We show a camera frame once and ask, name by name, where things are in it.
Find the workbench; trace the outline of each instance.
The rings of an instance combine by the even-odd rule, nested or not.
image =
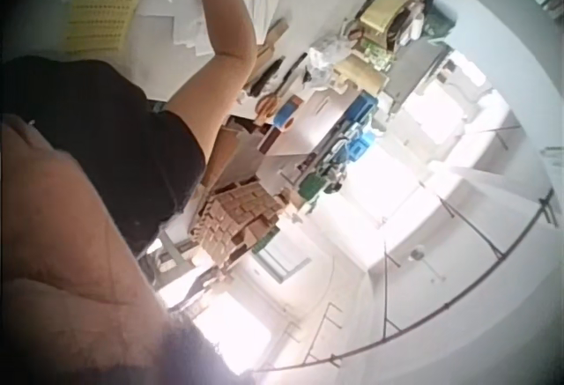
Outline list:
[[[277,43],[273,61],[285,56],[280,72],[318,38],[335,33],[346,17],[365,0],[280,0],[274,19],[286,18],[289,30]],[[6,19],[3,61],[25,54],[60,58],[67,7],[62,0],[22,0],[12,19]],[[126,78],[141,87],[150,100],[168,101],[178,88],[210,59],[196,57],[193,48],[172,42],[173,20],[134,17],[122,54],[106,58]],[[255,99],[234,104],[233,115],[255,117]]]

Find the blue container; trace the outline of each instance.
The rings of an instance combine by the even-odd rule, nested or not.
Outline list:
[[[366,92],[362,92],[359,97],[346,109],[343,117],[348,121],[360,122],[371,111],[378,106],[378,99]]]
[[[364,153],[374,144],[376,140],[376,135],[372,131],[367,131],[360,138],[353,140],[348,144],[347,150],[349,152],[349,160],[351,162],[356,162],[360,159]]]

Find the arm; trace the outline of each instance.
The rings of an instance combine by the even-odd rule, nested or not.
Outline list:
[[[206,161],[219,127],[256,60],[255,30],[243,0],[202,0],[215,56],[167,104],[189,126]]]

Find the black t-shirt sleeve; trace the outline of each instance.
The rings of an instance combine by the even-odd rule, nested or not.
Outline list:
[[[152,156],[174,199],[175,212],[182,211],[205,170],[202,148],[184,121],[172,112],[150,115]]]
[[[143,251],[204,173],[188,126],[171,112],[151,112],[143,91],[100,61],[26,56],[3,68],[3,112],[33,121],[73,156],[133,253]]]

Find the yellow sheet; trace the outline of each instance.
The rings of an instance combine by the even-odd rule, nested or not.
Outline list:
[[[72,54],[112,54],[122,49],[139,0],[72,0],[64,38]]]

